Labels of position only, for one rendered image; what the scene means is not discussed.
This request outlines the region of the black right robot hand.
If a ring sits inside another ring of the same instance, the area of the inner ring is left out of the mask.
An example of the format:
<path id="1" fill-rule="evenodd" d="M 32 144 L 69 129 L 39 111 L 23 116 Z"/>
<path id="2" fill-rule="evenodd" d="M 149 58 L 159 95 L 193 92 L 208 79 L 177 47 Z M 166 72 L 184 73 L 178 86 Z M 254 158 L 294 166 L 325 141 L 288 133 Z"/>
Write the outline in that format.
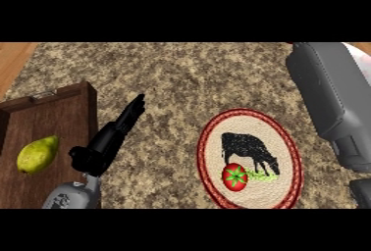
<path id="1" fill-rule="evenodd" d="M 357 208 L 371 209 L 371 178 L 353 180 L 348 189 Z"/>

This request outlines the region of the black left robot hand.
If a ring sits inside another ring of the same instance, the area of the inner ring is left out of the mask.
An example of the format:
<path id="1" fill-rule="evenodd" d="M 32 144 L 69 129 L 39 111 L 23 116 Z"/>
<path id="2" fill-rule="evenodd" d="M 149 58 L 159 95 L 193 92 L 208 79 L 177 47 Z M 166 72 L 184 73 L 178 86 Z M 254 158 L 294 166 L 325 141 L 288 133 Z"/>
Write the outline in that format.
<path id="1" fill-rule="evenodd" d="M 67 152 L 72 168 L 90 176 L 100 176 L 110 166 L 124 138 L 144 112 L 144 95 L 138 94 L 127 104 L 113 122 L 107 122 L 88 145 L 73 146 Z"/>

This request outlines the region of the red tomato can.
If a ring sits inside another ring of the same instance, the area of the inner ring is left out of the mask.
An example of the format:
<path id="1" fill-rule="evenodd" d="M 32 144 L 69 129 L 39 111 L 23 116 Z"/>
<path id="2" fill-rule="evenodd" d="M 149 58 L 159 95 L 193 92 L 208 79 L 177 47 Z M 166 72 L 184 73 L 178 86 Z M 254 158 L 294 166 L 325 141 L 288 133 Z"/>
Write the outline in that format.
<path id="1" fill-rule="evenodd" d="M 243 167 L 236 163 L 227 164 L 221 172 L 221 181 L 226 188 L 233 192 L 242 191 L 248 180 L 249 177 Z"/>

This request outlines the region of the oval cow print placemat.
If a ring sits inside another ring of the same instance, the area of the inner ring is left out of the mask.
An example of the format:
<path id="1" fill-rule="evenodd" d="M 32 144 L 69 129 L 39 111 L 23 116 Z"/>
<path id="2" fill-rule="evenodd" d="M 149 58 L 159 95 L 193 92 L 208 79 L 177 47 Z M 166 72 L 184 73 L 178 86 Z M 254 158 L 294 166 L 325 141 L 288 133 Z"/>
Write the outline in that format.
<path id="1" fill-rule="evenodd" d="M 242 191 L 221 181 L 227 164 L 239 164 L 249 180 Z M 206 123 L 196 144 L 196 168 L 217 206 L 288 209 L 300 197 L 304 175 L 289 134 L 277 122 L 249 109 L 232 109 Z"/>

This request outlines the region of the white bowl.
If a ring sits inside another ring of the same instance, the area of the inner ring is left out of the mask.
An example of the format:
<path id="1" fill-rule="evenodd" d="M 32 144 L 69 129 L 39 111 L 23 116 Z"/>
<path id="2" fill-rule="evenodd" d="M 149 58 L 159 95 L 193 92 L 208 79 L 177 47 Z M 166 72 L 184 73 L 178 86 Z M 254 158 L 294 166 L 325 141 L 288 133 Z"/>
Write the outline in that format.
<path id="1" fill-rule="evenodd" d="M 344 43 L 344 47 L 350 53 L 350 56 L 354 60 L 357 68 L 360 72 L 363 73 L 363 76 L 369 78 L 371 77 L 371 56 L 350 44 Z"/>

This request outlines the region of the brown wooden tray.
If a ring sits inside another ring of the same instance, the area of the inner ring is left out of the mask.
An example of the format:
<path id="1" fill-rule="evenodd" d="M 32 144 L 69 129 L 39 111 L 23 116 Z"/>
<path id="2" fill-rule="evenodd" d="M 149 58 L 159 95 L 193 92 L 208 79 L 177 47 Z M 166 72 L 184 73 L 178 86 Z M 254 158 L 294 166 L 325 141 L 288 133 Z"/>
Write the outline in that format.
<path id="1" fill-rule="evenodd" d="M 25 96 L 0 103 L 0 208 L 39 208 L 60 183 L 84 181 L 67 151 L 85 146 L 96 132 L 97 92 L 88 82 L 57 88 L 39 99 Z M 59 147 L 50 166 L 35 175 L 20 174 L 23 146 L 51 135 Z"/>

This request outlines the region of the yellow-green pear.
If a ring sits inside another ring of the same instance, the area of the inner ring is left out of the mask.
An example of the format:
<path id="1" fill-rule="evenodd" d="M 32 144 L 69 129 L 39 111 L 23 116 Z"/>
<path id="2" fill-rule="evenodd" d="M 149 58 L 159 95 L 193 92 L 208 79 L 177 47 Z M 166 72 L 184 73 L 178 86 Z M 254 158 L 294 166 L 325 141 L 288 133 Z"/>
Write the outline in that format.
<path id="1" fill-rule="evenodd" d="M 32 175 L 50 165 L 57 152 L 59 140 L 51 135 L 35 140 L 20 150 L 16 160 L 17 171 Z"/>

